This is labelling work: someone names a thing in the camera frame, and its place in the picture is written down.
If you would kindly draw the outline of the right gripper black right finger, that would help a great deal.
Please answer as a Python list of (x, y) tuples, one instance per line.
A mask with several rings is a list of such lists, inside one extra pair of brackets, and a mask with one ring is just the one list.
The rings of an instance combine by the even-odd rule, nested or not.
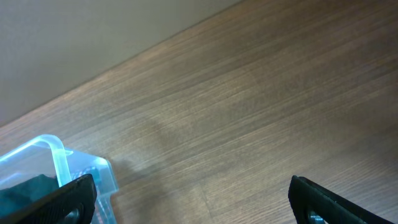
[(305, 177), (292, 176), (288, 198), (299, 224), (392, 224)]

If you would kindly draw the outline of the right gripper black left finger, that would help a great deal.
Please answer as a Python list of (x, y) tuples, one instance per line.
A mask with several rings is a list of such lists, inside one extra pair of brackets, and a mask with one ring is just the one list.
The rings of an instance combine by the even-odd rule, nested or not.
[(96, 187), (93, 176), (85, 174), (30, 205), (1, 218), (1, 223), (90, 223)]

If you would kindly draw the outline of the black garment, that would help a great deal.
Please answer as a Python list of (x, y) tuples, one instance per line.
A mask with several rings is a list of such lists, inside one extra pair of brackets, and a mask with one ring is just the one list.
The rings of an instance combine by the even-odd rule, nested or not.
[(56, 178), (40, 174), (13, 187), (1, 190), (1, 218), (30, 205), (58, 188)]

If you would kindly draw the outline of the red navy plaid garment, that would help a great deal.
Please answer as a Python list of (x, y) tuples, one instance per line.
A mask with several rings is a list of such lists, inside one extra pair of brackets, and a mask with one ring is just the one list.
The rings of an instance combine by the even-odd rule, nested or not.
[(114, 213), (111, 208), (110, 193), (111, 189), (109, 185), (109, 170), (107, 168), (99, 168), (90, 166), (81, 171), (72, 174), (73, 179), (77, 179), (85, 174), (91, 174), (93, 176), (96, 186), (96, 202), (95, 211), (92, 218), (92, 224), (112, 224), (116, 223)]

